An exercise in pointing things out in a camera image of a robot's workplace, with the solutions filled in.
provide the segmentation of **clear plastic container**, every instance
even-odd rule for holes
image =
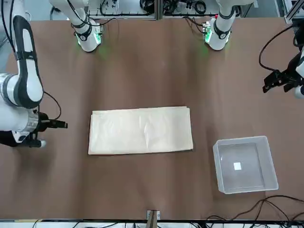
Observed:
[[[266,136],[218,140],[213,153],[221,192],[233,194],[279,188]]]

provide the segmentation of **white label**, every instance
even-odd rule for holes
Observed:
[[[234,170],[242,170],[242,166],[240,162],[233,163]]]

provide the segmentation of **green indicator light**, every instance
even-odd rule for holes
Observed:
[[[205,42],[206,43],[209,43],[210,42],[210,39],[211,39],[211,36],[212,36],[212,31],[209,30],[205,36]]]

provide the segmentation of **metal frame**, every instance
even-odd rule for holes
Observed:
[[[298,0],[292,6],[292,8],[289,10],[289,12],[287,13],[287,15],[285,16],[285,21],[286,21],[287,24],[291,24],[292,23],[292,19],[295,17],[295,15],[297,14],[297,12],[302,8],[303,5],[304,5],[304,0]]]

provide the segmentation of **folded cloth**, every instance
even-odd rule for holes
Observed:
[[[187,107],[93,111],[88,154],[173,152],[193,149]]]

